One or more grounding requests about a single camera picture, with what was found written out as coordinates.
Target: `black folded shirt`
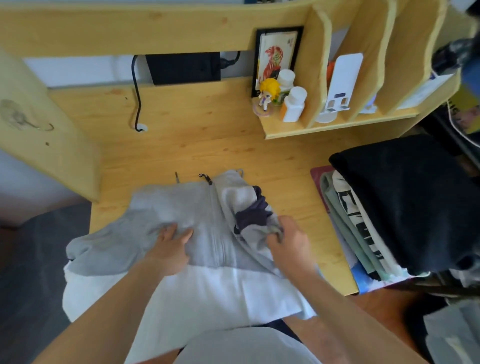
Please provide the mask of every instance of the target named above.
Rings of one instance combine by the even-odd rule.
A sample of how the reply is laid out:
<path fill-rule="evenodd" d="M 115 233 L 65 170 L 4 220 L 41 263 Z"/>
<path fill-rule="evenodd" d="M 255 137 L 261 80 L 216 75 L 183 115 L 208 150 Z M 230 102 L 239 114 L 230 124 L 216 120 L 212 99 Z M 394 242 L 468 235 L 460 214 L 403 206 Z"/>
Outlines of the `black folded shirt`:
<path fill-rule="evenodd" d="M 480 243 L 480 189 L 432 137 L 359 146 L 329 161 L 410 274 L 472 266 Z"/>

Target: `white cable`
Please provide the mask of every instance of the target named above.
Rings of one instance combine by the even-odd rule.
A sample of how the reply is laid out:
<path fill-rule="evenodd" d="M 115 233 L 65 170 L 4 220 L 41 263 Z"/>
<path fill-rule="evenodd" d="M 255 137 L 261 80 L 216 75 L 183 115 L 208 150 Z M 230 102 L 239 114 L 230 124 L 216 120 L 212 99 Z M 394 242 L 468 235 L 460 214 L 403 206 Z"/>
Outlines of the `white cable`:
<path fill-rule="evenodd" d="M 456 124 L 456 122 L 453 121 L 453 118 L 452 118 L 452 112 L 450 111 L 450 102 L 447 100 L 447 110 L 448 110 L 448 119 L 450 120 L 450 124 L 452 124 L 452 127 L 456 130 L 456 132 L 458 134 L 460 134 L 460 136 L 462 138 L 464 138 L 467 142 L 469 142 L 470 144 L 476 146 L 477 148 L 480 148 L 480 145 L 475 143 L 473 140 L 471 140 L 469 137 L 467 137 L 463 131 L 460 130 L 460 128 L 458 127 L 458 125 Z"/>

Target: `black picture frame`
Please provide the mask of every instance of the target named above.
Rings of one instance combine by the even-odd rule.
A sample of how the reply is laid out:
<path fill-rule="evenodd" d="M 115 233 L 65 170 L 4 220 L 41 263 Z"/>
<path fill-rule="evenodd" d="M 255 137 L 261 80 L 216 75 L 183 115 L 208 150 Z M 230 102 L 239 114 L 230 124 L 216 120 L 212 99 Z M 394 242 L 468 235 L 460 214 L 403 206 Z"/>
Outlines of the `black picture frame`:
<path fill-rule="evenodd" d="M 303 26 L 291 26 L 283 28 L 268 28 L 268 29 L 257 29 L 255 36 L 255 56 L 253 59 L 253 77 L 252 77 L 252 97 L 257 97 L 260 94 L 260 91 L 255 90 L 256 80 L 258 78 L 258 58 L 260 56 L 260 39 L 263 34 L 271 33 L 284 33 L 284 32 L 297 32 L 297 37 L 295 40 L 295 45 L 293 46 L 292 60 L 290 62 L 289 69 L 294 71 L 295 61 L 297 60 L 297 55 L 300 48 L 301 36 L 303 34 Z"/>

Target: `framed picture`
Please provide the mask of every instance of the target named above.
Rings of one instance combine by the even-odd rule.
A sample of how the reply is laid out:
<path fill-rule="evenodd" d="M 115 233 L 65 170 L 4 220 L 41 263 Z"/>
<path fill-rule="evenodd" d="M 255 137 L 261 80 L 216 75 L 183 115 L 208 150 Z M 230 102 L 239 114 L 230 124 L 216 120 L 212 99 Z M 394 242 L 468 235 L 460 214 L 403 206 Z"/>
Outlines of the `framed picture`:
<path fill-rule="evenodd" d="M 282 69 L 293 70 L 303 26 L 258 29 L 253 62 L 252 97 L 258 96 L 260 82 L 277 78 Z"/>

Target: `hand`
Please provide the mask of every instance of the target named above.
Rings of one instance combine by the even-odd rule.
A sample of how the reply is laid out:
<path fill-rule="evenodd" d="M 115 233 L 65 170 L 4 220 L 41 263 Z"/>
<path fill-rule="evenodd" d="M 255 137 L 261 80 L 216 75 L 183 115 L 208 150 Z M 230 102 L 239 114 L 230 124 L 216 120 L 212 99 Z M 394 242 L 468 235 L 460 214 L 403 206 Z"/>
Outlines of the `hand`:
<path fill-rule="evenodd" d="M 273 261 L 290 281 L 298 281 L 306 276 L 318 276 L 317 264 L 313 260 L 310 241 L 292 216 L 279 216 L 283 228 L 283 241 L 277 234 L 267 236 L 267 245 Z"/>
<path fill-rule="evenodd" d="M 188 263 L 185 244 L 193 234 L 193 229 L 186 230 L 180 237 L 172 239 L 177 231 L 177 224 L 163 228 L 152 249 L 140 261 L 159 269 L 162 276 L 173 276 L 179 273 Z"/>

